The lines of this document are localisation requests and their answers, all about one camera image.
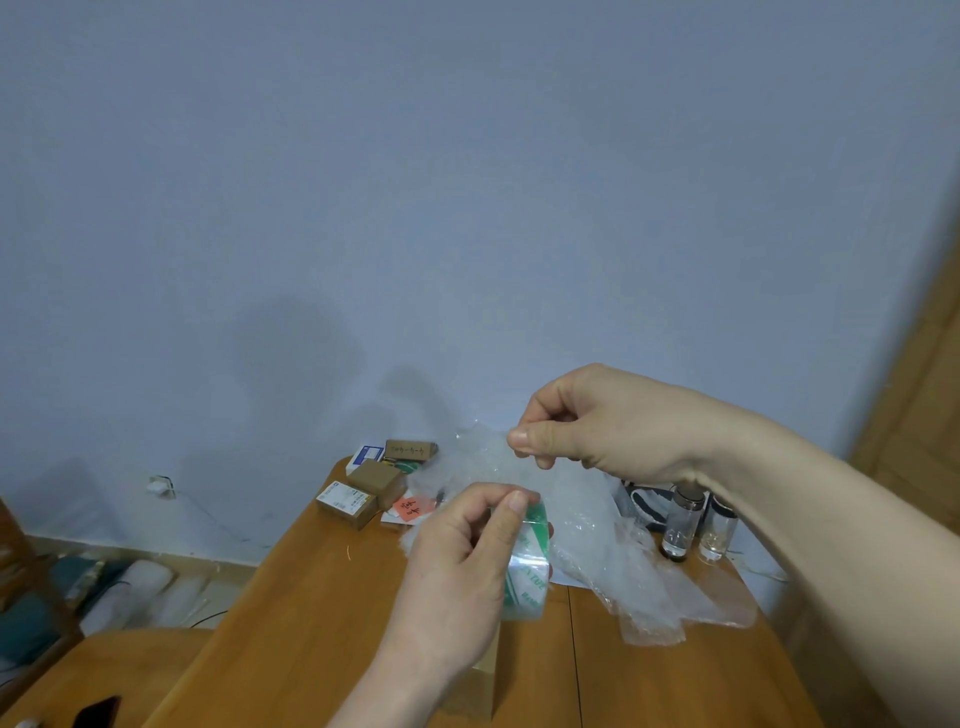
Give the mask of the black-capped glass bottle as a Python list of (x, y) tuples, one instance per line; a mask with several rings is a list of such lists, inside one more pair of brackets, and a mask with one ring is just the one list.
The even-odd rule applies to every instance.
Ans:
[(687, 559), (707, 497), (706, 489), (695, 483), (680, 482), (674, 486), (659, 548), (670, 561), (681, 563)]

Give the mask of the person's right hand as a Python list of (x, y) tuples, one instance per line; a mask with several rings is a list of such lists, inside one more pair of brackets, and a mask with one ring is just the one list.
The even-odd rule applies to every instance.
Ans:
[(571, 370), (531, 396), (518, 424), (582, 421), (590, 458), (533, 457), (543, 470), (566, 459), (637, 484), (714, 482), (709, 474), (718, 416), (716, 399), (689, 388), (593, 363)]

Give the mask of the black phone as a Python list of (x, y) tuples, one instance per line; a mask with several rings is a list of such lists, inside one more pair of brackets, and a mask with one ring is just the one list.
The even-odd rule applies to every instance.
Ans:
[(113, 695), (80, 709), (70, 728), (114, 728), (122, 703), (120, 695)]

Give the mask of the clear bubble wrap sheet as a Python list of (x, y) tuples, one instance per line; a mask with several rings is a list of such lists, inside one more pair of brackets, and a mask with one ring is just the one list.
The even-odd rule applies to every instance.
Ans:
[(550, 580), (565, 577), (591, 591), (618, 618), (628, 645), (673, 646), (685, 639), (687, 625), (748, 628), (757, 619), (757, 603), (738, 577), (720, 566), (690, 576), (661, 555), (654, 536), (628, 515), (617, 480), (567, 461), (541, 469), (532, 458), (517, 458), (504, 433), (482, 424), (457, 432), (414, 469), (408, 492), (440, 507), (474, 482), (540, 494), (550, 531)]

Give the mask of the large brown cardboard box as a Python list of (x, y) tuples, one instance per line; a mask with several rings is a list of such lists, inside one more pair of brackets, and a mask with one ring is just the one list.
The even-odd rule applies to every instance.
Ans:
[(482, 657), (447, 691), (439, 710), (473, 721), (489, 722), (495, 713), (500, 625)]

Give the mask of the black and white bag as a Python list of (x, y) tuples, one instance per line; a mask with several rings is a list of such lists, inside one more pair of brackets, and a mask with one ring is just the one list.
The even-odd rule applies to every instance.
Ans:
[(642, 528), (651, 533), (665, 533), (667, 517), (673, 503), (673, 484), (646, 486), (622, 480), (621, 485), (626, 491), (633, 516)]

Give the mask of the teal bag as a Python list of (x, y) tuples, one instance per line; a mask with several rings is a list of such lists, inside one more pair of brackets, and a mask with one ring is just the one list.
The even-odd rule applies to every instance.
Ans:
[(0, 663), (14, 667), (37, 661), (60, 639), (46, 603), (28, 591), (0, 613)]

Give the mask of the clear glass bottle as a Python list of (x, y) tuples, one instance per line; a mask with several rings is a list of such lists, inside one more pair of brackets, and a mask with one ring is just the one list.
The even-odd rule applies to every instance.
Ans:
[(712, 493), (702, 520), (699, 557), (708, 564), (719, 562), (729, 550), (739, 524), (736, 509), (717, 493)]

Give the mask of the person's right forearm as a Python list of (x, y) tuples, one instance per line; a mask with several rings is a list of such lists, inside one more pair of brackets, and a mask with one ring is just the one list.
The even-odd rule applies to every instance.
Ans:
[(791, 430), (693, 393), (699, 474), (905, 726), (960, 728), (960, 538)]

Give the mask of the small white-labelled cardboard box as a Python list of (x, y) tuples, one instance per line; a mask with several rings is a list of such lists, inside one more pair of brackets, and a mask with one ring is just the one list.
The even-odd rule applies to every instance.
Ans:
[(327, 483), (314, 498), (321, 511), (346, 522), (353, 530), (362, 530), (379, 514), (376, 496), (340, 480)]

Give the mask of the clear green-printed tape roll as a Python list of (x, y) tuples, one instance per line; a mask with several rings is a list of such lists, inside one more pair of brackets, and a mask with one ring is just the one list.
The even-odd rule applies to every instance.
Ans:
[(510, 552), (501, 621), (532, 622), (542, 617), (551, 576), (549, 541), (546, 506), (528, 506)]

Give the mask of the small plain cardboard box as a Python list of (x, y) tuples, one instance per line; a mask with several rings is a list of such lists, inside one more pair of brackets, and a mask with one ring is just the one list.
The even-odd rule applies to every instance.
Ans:
[(407, 492), (406, 473), (390, 463), (366, 460), (346, 476), (351, 487), (376, 499), (382, 512), (389, 511)]

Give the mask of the person's left forearm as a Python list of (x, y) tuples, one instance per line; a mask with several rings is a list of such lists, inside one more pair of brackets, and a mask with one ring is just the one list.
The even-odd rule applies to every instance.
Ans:
[(426, 728), (451, 686), (479, 659), (386, 645), (326, 728)]

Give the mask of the white rolled bundle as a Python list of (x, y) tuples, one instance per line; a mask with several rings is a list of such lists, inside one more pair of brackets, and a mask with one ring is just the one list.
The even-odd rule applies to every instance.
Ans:
[(164, 564), (149, 560), (132, 562), (81, 619), (83, 637), (125, 628), (171, 584), (174, 576), (174, 571)]

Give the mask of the person's left hand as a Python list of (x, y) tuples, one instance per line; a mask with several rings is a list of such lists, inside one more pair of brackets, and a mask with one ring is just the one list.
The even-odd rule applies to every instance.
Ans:
[(482, 656), (500, 619), (503, 592), (483, 592), (473, 576), (474, 489), (524, 489), (504, 483), (467, 486), (426, 518), (412, 546), (390, 621), (386, 646), (442, 652), (451, 660)]

